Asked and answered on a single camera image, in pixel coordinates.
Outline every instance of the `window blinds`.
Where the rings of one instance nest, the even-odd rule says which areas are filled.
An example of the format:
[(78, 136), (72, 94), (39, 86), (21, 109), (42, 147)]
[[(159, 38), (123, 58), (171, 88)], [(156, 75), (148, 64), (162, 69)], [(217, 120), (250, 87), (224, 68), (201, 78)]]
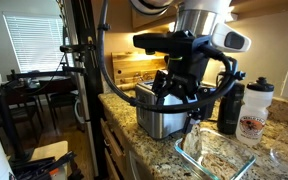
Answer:
[(55, 71), (63, 56), (59, 50), (63, 45), (62, 20), (51, 16), (11, 14), (4, 14), (4, 18), (21, 73)]

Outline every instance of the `kitchen counter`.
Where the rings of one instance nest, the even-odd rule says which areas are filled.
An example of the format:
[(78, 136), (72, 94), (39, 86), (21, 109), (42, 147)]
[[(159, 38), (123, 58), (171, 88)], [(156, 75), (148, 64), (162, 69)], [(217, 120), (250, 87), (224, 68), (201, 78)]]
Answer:
[[(135, 96), (134, 91), (129, 91), (127, 94)], [(163, 140), (153, 140), (137, 124), (135, 107), (131, 107), (127, 102), (113, 93), (101, 94), (99, 98), (104, 107), (112, 115), (113, 120), (116, 121), (118, 127), (122, 130), (135, 153), (143, 160), (145, 166), (148, 167), (155, 179), (195, 179), (173, 147), (175, 141), (181, 138), (179, 134), (169, 136)], [(216, 102), (213, 116), (210, 119), (217, 119), (218, 105), (219, 103)], [(274, 139), (287, 126), (287, 121), (275, 121), (271, 119), (266, 121), (261, 142), (251, 148), (256, 155), (256, 162), (248, 170), (248, 175), (244, 179), (288, 179), (288, 174), (274, 167), (269, 157), (269, 151), (274, 143)], [(201, 127), (217, 130), (216, 122), (214, 121), (202, 122)], [(234, 135), (226, 137), (239, 142)]]

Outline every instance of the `dining chair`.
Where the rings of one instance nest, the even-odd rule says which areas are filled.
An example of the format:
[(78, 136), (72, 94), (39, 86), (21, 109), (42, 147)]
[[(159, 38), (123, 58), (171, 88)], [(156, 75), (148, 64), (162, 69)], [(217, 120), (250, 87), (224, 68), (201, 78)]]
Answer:
[[(38, 142), (39, 137), (36, 132), (36, 128), (33, 122), (35, 114), (37, 115), (39, 124), (43, 129), (43, 122), (39, 113), (37, 102), (30, 102), (30, 98), (25, 96), (25, 88), (16, 88), (10, 90), (6, 97), (5, 101), (8, 105), (22, 105), (23, 106), (10, 106), (10, 113), (14, 124), (29, 122), (34, 133), (35, 140)], [(0, 127), (3, 127), (3, 119), (0, 114)]]
[(55, 118), (58, 118), (56, 108), (72, 106), (74, 109), (77, 94), (72, 91), (77, 90), (77, 87), (71, 78), (40, 80), (39, 82), (48, 103), (54, 129), (56, 129)]

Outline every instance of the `white water bottle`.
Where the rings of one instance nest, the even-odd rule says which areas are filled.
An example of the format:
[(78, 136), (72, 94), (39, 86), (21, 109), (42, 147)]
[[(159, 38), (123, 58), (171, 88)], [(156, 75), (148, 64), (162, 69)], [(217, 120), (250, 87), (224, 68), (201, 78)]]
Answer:
[(274, 86), (264, 77), (247, 84), (243, 98), (245, 104), (241, 107), (235, 131), (236, 138), (242, 143), (253, 146), (261, 141), (268, 116), (266, 108), (271, 105), (273, 92)]

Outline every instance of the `glass baking dish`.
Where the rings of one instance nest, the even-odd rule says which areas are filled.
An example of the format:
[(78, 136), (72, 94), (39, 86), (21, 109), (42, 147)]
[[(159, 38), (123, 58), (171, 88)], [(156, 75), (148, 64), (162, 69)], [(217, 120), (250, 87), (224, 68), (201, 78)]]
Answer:
[(193, 155), (181, 149), (182, 139), (177, 140), (174, 147), (185, 165), (203, 179), (240, 179), (256, 160), (249, 149), (210, 129), (201, 128), (197, 138), (202, 141), (198, 141)]

